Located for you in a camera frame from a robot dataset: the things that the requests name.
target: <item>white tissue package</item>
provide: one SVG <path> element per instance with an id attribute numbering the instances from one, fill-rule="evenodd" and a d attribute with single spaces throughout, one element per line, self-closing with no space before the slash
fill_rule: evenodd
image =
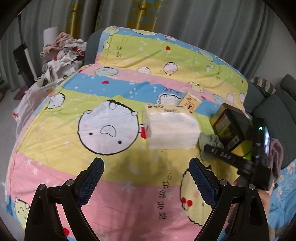
<path id="1" fill-rule="evenodd" d="M 201 133 L 197 120 L 180 105 L 145 105 L 148 149 L 195 148 Z"/>

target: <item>blue gripper pad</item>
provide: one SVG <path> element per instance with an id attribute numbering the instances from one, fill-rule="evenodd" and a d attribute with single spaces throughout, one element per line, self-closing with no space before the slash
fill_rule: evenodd
<path id="1" fill-rule="evenodd" d="M 95 158 L 87 170 L 81 172 L 76 178 L 75 193 L 78 197 L 79 208 L 89 202 L 102 174 L 104 172 L 104 162 L 101 158 Z"/>
<path id="2" fill-rule="evenodd" d="M 190 160 L 189 172 L 204 202 L 214 209 L 217 204 L 215 197 L 219 188 L 218 184 L 215 183 L 214 178 L 209 174 L 198 158 Z"/>

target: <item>floor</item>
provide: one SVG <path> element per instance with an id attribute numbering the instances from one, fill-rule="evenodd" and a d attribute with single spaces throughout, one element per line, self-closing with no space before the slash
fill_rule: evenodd
<path id="1" fill-rule="evenodd" d="M 8 90 L 4 99 L 0 102 L 0 217 L 17 241 L 24 241 L 24 231 L 18 222 L 6 212 L 4 199 L 5 178 L 15 143 L 15 130 L 17 126 L 16 121 L 12 117 L 12 112 L 20 102 L 13 99 L 16 93 L 17 91 L 11 92 Z"/>

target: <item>bed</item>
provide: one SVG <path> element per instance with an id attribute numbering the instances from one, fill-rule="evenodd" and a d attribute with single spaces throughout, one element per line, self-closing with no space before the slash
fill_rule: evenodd
<path id="1" fill-rule="evenodd" d="M 95 63 L 54 90 L 22 130 L 8 167 L 8 213 L 25 229 L 39 184 L 75 179 L 100 157 L 105 171 L 82 207 L 100 240 L 194 240 L 211 211 L 188 172 L 200 150 L 147 150 L 144 104 L 177 104 L 190 91 L 202 101 L 193 113 L 201 131 L 213 134 L 209 117 L 222 103 L 246 114 L 247 90 L 237 70 L 207 51 L 163 34 L 106 28 Z M 204 165 L 219 179 L 237 178 L 218 160 Z"/>

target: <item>white plastic bag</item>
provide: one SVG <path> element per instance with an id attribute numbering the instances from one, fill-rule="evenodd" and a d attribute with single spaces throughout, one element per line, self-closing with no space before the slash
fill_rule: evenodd
<path id="1" fill-rule="evenodd" d="M 64 81 L 64 79 L 58 79 L 45 86 L 42 86 L 43 81 L 43 79 L 37 80 L 37 82 L 27 90 L 26 94 L 20 101 L 20 104 L 13 111 L 12 116 L 17 122 L 16 138 L 37 107 L 58 86 L 61 81 Z"/>

